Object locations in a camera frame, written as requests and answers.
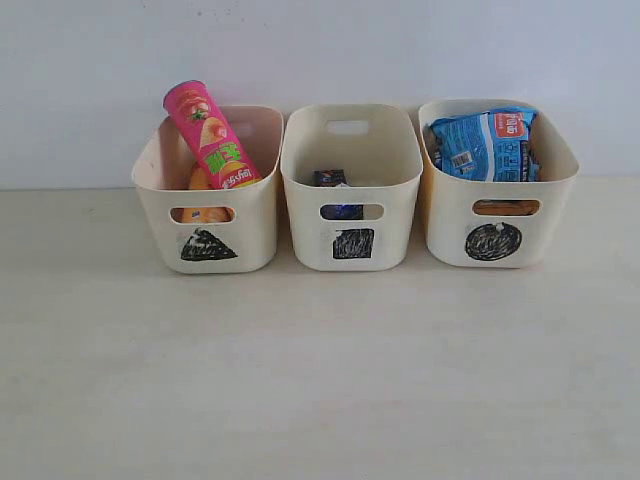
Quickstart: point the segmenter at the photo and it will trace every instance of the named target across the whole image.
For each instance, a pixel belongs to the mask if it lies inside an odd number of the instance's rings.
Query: black circle drawing
[[[493,262],[513,254],[522,242],[522,232],[508,223],[488,223],[474,229],[464,250],[471,258]]]

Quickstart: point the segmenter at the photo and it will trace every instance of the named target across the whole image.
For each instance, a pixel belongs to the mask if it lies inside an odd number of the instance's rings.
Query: black marker scribble
[[[371,228],[354,228],[341,230],[333,241],[333,258],[345,260],[349,258],[371,258],[373,249],[373,230]]]
[[[469,234],[464,249],[475,260],[492,262],[516,252],[521,242],[522,232],[513,225],[486,224]]]
[[[204,260],[225,260],[237,256],[213,233],[204,228],[196,228],[182,247],[180,258],[187,262],[202,262]]]

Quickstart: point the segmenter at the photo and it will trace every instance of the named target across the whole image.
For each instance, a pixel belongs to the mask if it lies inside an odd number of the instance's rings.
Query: snack package
[[[210,190],[207,175],[198,164],[193,167],[189,190]],[[217,223],[229,222],[231,216],[224,207],[195,207],[182,210],[182,223]]]
[[[163,105],[213,189],[245,187],[262,179],[202,82],[173,87]]]
[[[344,170],[316,170],[313,172],[315,187],[348,187]],[[325,205],[320,208],[325,220],[362,220],[362,205]]]
[[[539,165],[529,136],[536,114],[514,106],[436,120],[431,125],[436,137],[434,165],[466,180],[535,182]]]

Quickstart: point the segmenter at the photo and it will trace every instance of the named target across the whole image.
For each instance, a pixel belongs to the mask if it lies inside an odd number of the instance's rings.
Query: blue snack bag
[[[529,147],[537,112],[502,107],[474,115],[441,118],[435,166],[444,173],[480,182],[535,182],[539,166]]]

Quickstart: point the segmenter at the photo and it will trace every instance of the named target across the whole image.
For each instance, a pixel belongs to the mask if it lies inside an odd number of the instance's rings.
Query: white tabletop
[[[187,277],[133,190],[0,193],[0,478],[640,475],[640,179],[544,263]]]

